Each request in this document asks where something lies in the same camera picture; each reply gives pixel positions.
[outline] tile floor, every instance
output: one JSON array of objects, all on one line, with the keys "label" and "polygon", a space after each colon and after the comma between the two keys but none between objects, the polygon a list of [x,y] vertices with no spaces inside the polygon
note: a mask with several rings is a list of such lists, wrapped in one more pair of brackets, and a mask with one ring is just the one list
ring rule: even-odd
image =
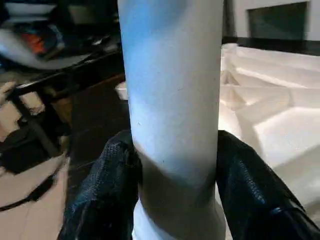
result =
[{"label": "tile floor", "polygon": [[[0,205],[23,199],[64,157],[52,158],[17,175],[0,174]],[[0,212],[1,239],[56,240],[63,221],[67,176],[68,164],[59,171],[56,184],[39,201]]]}]

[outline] white pillar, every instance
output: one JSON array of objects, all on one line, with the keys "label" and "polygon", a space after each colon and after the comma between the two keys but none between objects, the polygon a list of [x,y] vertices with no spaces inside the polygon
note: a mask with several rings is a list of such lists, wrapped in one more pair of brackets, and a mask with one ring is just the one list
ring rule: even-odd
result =
[{"label": "white pillar", "polygon": [[143,183],[137,240],[221,240],[216,212],[223,0],[118,0]]}]

